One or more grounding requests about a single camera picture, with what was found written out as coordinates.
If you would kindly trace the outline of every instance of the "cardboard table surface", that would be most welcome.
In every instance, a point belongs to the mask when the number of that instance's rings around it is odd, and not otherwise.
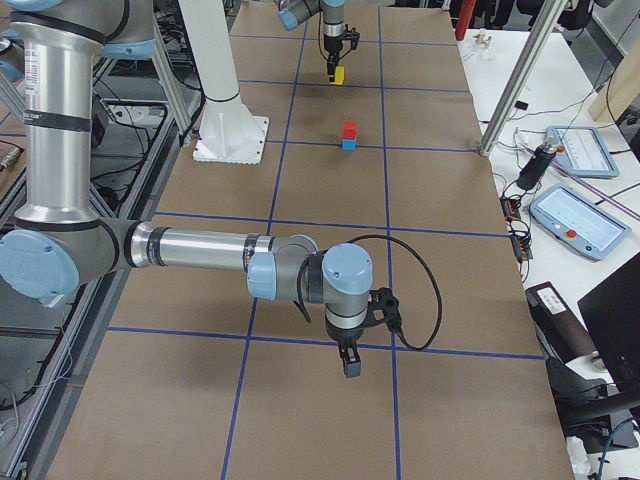
[[[326,84],[316,21],[283,32],[243,3],[232,46],[244,102],[271,125],[259,166],[184,149],[154,222],[413,245],[444,300],[428,352],[366,332],[345,379],[322,309],[254,302],[244,274],[132,272],[48,478],[568,479],[570,465],[449,18],[349,8],[362,32]],[[359,122],[358,149],[340,148]],[[424,272],[363,244],[406,334],[433,328]]]

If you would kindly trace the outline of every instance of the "white table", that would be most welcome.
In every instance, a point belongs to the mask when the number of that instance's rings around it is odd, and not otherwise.
[[[520,51],[526,42],[528,33],[489,32],[492,36],[492,41],[488,49],[474,46],[473,37],[477,33],[477,30],[469,30],[465,40],[459,42],[459,49],[463,58],[469,88],[474,97],[476,113],[481,122],[481,128],[484,129],[486,128],[486,123],[483,122],[490,120],[520,55]],[[528,110],[526,112],[518,111],[514,117],[517,119],[526,113],[562,110],[568,105],[581,102],[585,98],[586,101],[582,105],[573,106],[561,113],[545,113],[509,121],[500,136],[500,141],[513,145],[513,133],[516,127],[542,132],[550,125],[606,125],[595,123],[589,116],[589,106],[596,96],[593,92],[589,95],[590,92],[592,92],[592,85],[562,35],[552,34],[519,97],[519,100],[529,104]],[[600,133],[610,151],[629,148],[616,126],[600,129]],[[529,140],[528,146],[532,149],[542,143],[544,138],[544,135],[537,133],[526,133],[526,136]],[[527,162],[529,156],[527,152],[520,153],[520,164],[522,166]],[[490,160],[493,171],[496,174],[504,176],[509,182],[517,178],[520,168],[517,165],[516,154],[513,151],[497,146],[491,152]],[[606,194],[613,194],[640,182],[640,165],[632,153],[614,155],[614,160],[620,169],[618,178],[588,180],[591,185]],[[593,201],[599,200],[599,197],[571,179],[561,176],[552,168],[543,177],[542,189],[538,195],[559,182],[567,184]],[[502,181],[497,179],[496,186],[498,191],[501,192]],[[517,187],[513,186],[508,193],[520,192]],[[531,201],[531,197],[526,198],[524,205]],[[640,212],[640,187],[622,194],[616,199],[632,210]],[[577,301],[640,251],[640,222],[633,220],[607,203],[603,203],[601,206],[629,225],[633,231],[607,258],[600,262],[592,262],[573,253],[547,231],[535,223],[531,224],[534,259],[529,262],[530,272],[524,287],[527,288],[550,281],[580,320],[582,318],[578,311]],[[521,213],[526,220],[530,221],[526,213],[526,207],[523,206],[521,208]],[[571,366],[587,378],[601,376],[584,360],[576,360],[572,363],[575,363],[575,365],[572,364]],[[639,449],[612,452],[607,455],[607,459],[611,463],[605,467],[604,479],[618,478],[618,476],[637,477],[640,472]],[[592,465],[597,467],[598,455],[590,455],[590,460]]]

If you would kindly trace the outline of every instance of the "black chair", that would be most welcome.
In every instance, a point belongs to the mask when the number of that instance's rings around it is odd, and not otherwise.
[[[613,0],[579,0],[574,10],[567,10],[560,14],[558,23],[567,30],[580,30],[587,26],[591,20],[593,5],[597,3],[601,7],[608,7]],[[540,13],[544,0],[517,0],[518,11],[524,15],[531,15],[529,26],[532,26]]]

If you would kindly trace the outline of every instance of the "blue joint cap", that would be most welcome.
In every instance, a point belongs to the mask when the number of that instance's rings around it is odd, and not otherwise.
[[[0,71],[2,71],[6,79],[12,83],[22,78],[22,72],[6,62],[0,62]]]
[[[329,249],[322,260],[325,280],[340,293],[362,295],[373,284],[373,262],[369,253],[352,243]]]
[[[40,12],[60,5],[64,0],[5,0],[4,3],[22,12]]]
[[[256,298],[276,298],[276,258],[271,252],[254,253],[247,268],[247,288]]]
[[[4,38],[8,40],[13,40],[13,41],[22,40],[22,37],[20,36],[20,34],[16,32],[13,28],[9,28],[3,31],[2,33],[0,33],[0,35],[2,35]]]
[[[100,53],[101,57],[121,60],[148,60],[156,51],[154,40],[131,43],[108,43]]]
[[[80,275],[69,254],[46,235],[14,230],[0,240],[0,275],[17,292],[38,300],[71,293]]]
[[[298,28],[298,25],[300,25],[296,16],[289,10],[280,10],[278,12],[278,17],[280,18],[282,26],[288,32],[290,32],[291,30],[295,30],[296,28]]]

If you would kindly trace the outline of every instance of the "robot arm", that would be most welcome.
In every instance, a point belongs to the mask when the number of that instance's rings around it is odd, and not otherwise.
[[[344,23],[344,0],[276,0],[278,16],[287,30],[293,30],[321,12],[324,50],[327,52],[327,75],[330,83],[342,84],[344,70],[340,60],[358,48],[360,33]],[[342,54],[344,42],[350,42],[347,53]]]
[[[0,239],[5,281],[47,303],[125,268],[244,270],[254,297],[293,300],[303,312],[304,302],[324,304],[345,374],[359,375],[356,340],[364,328],[399,320],[390,292],[370,292],[373,266],[361,247],[319,252],[304,236],[182,231],[101,218],[91,209],[92,59],[109,49],[130,58],[148,54],[151,0],[6,1],[25,43],[27,201],[15,212],[17,229]],[[338,13],[326,8],[326,21],[337,22]],[[325,32],[344,34],[341,22],[325,25]]]

